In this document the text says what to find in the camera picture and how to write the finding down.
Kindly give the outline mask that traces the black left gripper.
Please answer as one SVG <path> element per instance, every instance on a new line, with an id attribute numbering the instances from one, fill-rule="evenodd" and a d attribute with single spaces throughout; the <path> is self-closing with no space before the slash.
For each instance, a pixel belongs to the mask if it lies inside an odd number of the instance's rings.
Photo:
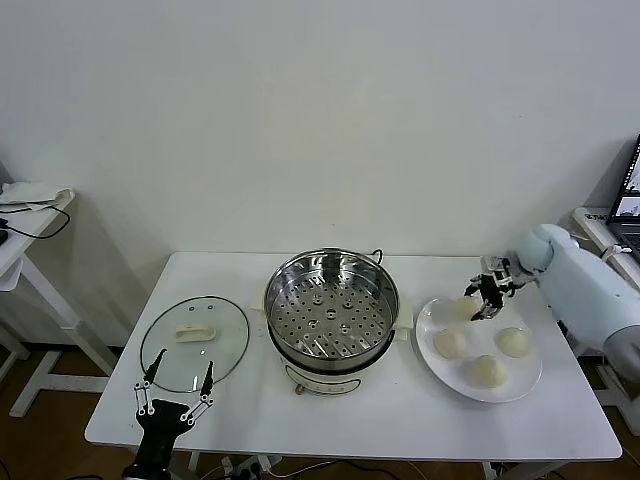
<path id="1" fill-rule="evenodd" d="M 152 400 L 150 387 L 166 352 L 166 348 L 159 351 L 142 380 L 133 387 L 137 407 L 136 420 L 143 430 L 143 437 L 132 465 L 134 469 L 167 469 L 176 439 L 189 431 L 192 428 L 189 424 L 194 424 L 214 403 L 211 397 L 214 386 L 213 361 L 208 362 L 198 401 L 191 407 L 169 400 Z"/>

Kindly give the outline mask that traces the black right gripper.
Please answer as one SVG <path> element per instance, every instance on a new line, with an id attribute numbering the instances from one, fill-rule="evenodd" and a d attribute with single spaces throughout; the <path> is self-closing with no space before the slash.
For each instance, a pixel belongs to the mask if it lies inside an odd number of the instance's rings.
<path id="1" fill-rule="evenodd" d="M 506 270 L 495 270 L 482 273 L 470 280 L 464 295 L 471 297 L 477 292 L 483 299 L 480 309 L 471 317 L 471 321 L 492 319 L 501 311 L 504 305 L 504 296 L 513 297 L 520 284 L 513 281 L 511 274 Z"/>

